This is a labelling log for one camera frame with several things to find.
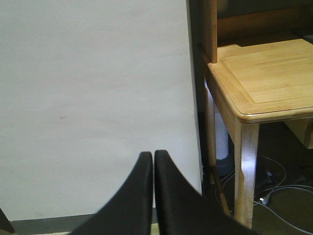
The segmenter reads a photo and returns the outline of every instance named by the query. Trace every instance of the gray cable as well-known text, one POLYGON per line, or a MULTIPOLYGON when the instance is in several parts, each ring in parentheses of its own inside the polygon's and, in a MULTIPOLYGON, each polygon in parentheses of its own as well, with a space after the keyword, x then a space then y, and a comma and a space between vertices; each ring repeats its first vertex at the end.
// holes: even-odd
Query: gray cable
POLYGON ((281 217, 279 214, 277 214, 275 211, 273 211, 273 210, 272 210, 271 208, 269 208, 268 206, 263 205, 262 203, 256 202, 256 201, 254 201, 254 203, 256 203, 257 205, 260 205, 260 206, 262 206, 262 207, 268 209, 270 212, 272 212, 274 215, 276 215, 279 219, 281 219, 282 221, 284 221, 286 224, 288 224, 289 226, 293 227, 294 229, 297 229, 297 230, 299 230, 299 231, 301 231, 301 232, 303 232, 303 233, 306 233, 306 234, 313 235, 312 232, 308 232, 308 231, 306 231, 306 230, 303 230, 303 229, 301 229, 301 228, 299 228, 299 227, 297 227, 297 226, 295 226, 295 225, 289 223, 287 220, 285 220, 283 217, 281 217))

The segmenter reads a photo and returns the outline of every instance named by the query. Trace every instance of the wooden panel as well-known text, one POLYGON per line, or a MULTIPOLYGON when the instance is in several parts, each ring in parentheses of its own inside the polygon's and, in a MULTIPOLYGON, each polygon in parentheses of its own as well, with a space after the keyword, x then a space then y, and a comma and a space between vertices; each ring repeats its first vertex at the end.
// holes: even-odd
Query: wooden panel
POLYGON ((218 19, 218 40, 313 26, 313 4, 218 19))
POLYGON ((202 0, 202 44, 211 63, 217 62, 217 0, 202 0))
POLYGON ((235 219, 252 227, 259 125, 235 123, 235 219))
POLYGON ((208 67, 204 68, 204 71, 205 71, 206 82, 207 82, 207 86, 209 87, 210 94, 212 95, 214 99, 214 102, 218 108, 219 113, 221 113, 221 117, 228 130, 230 138, 234 141, 235 140, 235 115, 231 111, 219 87, 216 85, 208 67))
POLYGON ((218 53, 219 62, 209 67, 233 110, 252 119, 273 112, 292 114, 286 118, 313 115, 312 44, 303 39, 247 47, 233 44, 219 47, 218 53))
POLYGON ((313 118, 285 121, 306 148, 313 148, 313 118))

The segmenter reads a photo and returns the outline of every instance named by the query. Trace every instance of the chair backrest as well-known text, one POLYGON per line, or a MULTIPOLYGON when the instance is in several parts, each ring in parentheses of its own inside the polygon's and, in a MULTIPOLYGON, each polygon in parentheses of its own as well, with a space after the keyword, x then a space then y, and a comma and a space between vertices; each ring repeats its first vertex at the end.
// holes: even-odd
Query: chair backrest
POLYGON ((288 8, 218 19, 217 0, 202 0, 202 45, 211 63, 217 63, 220 41, 313 27, 313 1, 288 8))

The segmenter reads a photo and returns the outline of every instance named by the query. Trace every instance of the wooden chair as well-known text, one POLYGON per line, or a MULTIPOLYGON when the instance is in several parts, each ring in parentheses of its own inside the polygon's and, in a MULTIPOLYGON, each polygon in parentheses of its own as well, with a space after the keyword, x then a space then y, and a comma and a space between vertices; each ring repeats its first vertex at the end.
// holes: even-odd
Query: wooden chair
POLYGON ((202 9, 209 162, 216 105, 235 145, 235 219, 251 228, 259 124, 285 121, 313 147, 313 45, 291 32, 313 26, 313 4, 223 19, 216 0, 202 9))

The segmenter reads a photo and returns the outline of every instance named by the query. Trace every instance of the chair seat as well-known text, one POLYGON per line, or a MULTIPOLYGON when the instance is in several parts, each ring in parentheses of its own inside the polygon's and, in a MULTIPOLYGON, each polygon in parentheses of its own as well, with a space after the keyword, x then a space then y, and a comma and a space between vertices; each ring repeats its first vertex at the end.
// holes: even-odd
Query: chair seat
POLYGON ((313 45, 290 32, 223 42, 208 67, 215 102, 243 123, 313 115, 313 45))

